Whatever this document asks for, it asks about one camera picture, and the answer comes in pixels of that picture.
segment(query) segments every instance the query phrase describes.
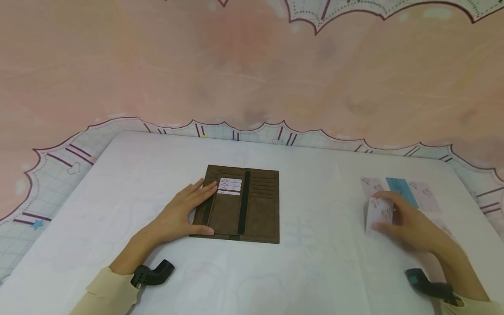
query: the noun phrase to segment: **black elastic strap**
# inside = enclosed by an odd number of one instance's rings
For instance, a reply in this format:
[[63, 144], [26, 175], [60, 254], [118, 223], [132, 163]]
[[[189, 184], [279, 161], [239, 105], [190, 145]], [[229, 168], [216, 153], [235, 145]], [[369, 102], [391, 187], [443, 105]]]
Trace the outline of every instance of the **black elastic strap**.
[[243, 180], [243, 190], [241, 193], [240, 217], [238, 219], [238, 231], [236, 234], [245, 234], [245, 224], [247, 221], [248, 207], [248, 188], [250, 186], [250, 171], [245, 171], [245, 179]]

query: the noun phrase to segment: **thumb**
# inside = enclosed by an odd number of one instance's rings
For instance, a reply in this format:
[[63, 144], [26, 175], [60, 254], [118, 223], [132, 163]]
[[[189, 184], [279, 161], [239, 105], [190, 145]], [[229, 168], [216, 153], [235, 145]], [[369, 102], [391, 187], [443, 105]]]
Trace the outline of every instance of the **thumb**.
[[400, 226], [385, 222], [375, 222], [371, 228], [383, 234], [401, 238], [402, 230]]
[[189, 225], [187, 228], [189, 235], [214, 235], [214, 229], [206, 225]]

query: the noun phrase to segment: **wrist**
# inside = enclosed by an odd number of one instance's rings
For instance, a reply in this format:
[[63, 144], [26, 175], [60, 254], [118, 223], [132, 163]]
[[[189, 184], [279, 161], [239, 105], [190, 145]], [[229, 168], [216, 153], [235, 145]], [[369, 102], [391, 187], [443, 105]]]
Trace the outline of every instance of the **wrist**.
[[156, 246], [157, 244], [148, 235], [139, 231], [133, 235], [126, 247], [109, 267], [116, 274], [130, 275], [145, 262]]
[[440, 243], [432, 253], [440, 262], [448, 266], [454, 266], [467, 260], [462, 248], [451, 239], [449, 242]]

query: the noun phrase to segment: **hand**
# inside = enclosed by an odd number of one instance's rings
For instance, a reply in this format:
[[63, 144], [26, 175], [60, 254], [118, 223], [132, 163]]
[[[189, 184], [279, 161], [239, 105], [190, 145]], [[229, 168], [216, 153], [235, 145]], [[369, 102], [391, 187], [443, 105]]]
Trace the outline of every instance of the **hand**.
[[401, 239], [417, 250], [433, 254], [456, 245], [450, 236], [397, 193], [381, 191], [373, 197], [390, 200], [395, 204], [394, 224], [377, 222], [372, 226], [374, 230]]
[[190, 234], [213, 235], [214, 230], [211, 227], [189, 223], [189, 213], [217, 191], [217, 182], [200, 188], [202, 183], [203, 178], [177, 193], [139, 234], [156, 245]]

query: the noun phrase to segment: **grid pattern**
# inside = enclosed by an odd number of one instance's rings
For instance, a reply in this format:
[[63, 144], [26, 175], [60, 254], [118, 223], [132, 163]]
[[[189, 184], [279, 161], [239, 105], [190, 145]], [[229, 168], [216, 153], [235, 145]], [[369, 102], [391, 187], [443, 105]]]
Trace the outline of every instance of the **grid pattern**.
[[[407, 7], [422, 4], [419, 0], [367, 0], [367, 1], [335, 1], [335, 0], [287, 0], [290, 21], [304, 20], [310, 22], [318, 33], [334, 18], [352, 11], [366, 11], [381, 16], [390, 17]], [[453, 5], [470, 15], [472, 21], [478, 21], [493, 12], [504, 8], [499, 0], [467, 1], [444, 0], [443, 3]]]
[[[117, 118], [90, 127], [55, 148], [38, 151], [41, 156], [40, 163], [28, 172], [32, 179], [29, 198], [13, 214], [0, 221], [0, 284], [57, 214], [92, 167], [92, 163], [110, 141], [125, 130], [439, 159], [454, 168], [476, 203], [482, 208], [482, 212], [504, 240], [502, 212], [504, 207], [501, 204], [504, 183], [495, 176], [493, 170], [471, 166], [453, 154], [448, 146], [432, 148], [417, 144], [407, 148], [383, 150], [372, 148], [363, 140], [333, 139], [322, 131], [297, 132], [285, 123], [264, 124], [256, 130], [239, 131], [226, 123], [207, 125], [192, 121], [180, 128], [165, 128], [136, 117]], [[80, 153], [81, 156], [67, 149]], [[37, 219], [33, 215], [46, 219]]]

